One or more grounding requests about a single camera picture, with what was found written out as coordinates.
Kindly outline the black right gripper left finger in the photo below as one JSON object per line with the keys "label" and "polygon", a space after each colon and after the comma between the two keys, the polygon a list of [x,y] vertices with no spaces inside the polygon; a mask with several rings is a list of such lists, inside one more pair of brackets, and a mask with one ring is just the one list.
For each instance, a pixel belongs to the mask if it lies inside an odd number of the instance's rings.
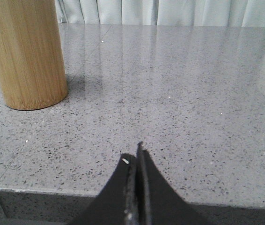
{"label": "black right gripper left finger", "polygon": [[136,157],[122,154],[118,165],[94,201],[70,224],[138,225]]}

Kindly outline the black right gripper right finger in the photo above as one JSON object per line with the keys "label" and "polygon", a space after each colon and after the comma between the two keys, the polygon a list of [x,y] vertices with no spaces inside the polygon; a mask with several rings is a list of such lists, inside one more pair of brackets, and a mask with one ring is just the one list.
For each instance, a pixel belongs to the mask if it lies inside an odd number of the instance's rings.
{"label": "black right gripper right finger", "polygon": [[170,186],[150,154],[138,143],[137,199],[141,225],[211,225],[206,217],[187,204]]}

